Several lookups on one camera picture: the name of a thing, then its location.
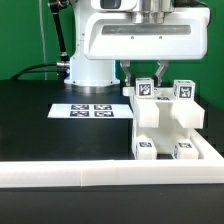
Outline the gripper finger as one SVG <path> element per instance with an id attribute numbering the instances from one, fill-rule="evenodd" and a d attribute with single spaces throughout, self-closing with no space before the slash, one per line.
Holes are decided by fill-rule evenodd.
<path id="1" fill-rule="evenodd" d="M 125 74 L 125 83 L 127 87 L 133 87 L 135 85 L 136 77 L 130 73 L 130 61 L 129 60 L 121 60 L 120 67 L 122 68 Z"/>
<path id="2" fill-rule="evenodd" d="M 165 74 L 166 70 L 168 69 L 169 61 L 159 60 L 157 64 L 158 64 L 158 69 L 156 73 L 154 74 L 153 79 L 154 79 L 154 85 L 156 87 L 160 87 L 162 84 L 162 77 Z"/>

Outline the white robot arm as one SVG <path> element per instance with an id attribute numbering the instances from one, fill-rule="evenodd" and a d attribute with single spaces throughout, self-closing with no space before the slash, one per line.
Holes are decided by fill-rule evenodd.
<path id="1" fill-rule="evenodd" d="M 157 82 L 171 60 L 201 59 L 207 52 L 211 10 L 200 0 L 71 0 L 76 50 L 66 82 L 86 92 L 118 83 L 115 63 L 132 75 L 132 61 L 156 61 Z"/>

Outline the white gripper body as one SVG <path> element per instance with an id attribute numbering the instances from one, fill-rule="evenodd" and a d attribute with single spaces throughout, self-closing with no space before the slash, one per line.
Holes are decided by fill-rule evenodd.
<path id="1" fill-rule="evenodd" d="M 102 60 L 193 60 L 207 52 L 208 8 L 175 8 L 161 24 L 134 24 L 129 12 L 96 12 L 84 54 Z"/>

